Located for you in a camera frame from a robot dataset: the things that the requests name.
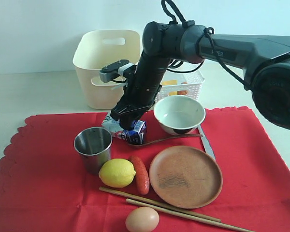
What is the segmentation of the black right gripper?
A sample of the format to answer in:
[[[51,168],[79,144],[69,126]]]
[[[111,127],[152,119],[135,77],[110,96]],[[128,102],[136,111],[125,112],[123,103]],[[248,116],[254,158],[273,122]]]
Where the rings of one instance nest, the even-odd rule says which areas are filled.
[[[153,106],[156,95],[161,89],[160,83],[160,79],[128,83],[123,96],[111,110],[110,116],[119,121],[124,130],[132,130],[135,121]]]

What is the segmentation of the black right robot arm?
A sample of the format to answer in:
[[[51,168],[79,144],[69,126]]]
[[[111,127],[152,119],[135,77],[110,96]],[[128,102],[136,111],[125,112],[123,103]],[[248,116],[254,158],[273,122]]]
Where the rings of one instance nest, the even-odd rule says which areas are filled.
[[[150,22],[143,32],[143,51],[111,117],[128,130],[153,106],[172,59],[198,64],[218,62],[244,72],[239,82],[271,123],[290,130],[290,36],[223,35],[202,25]]]

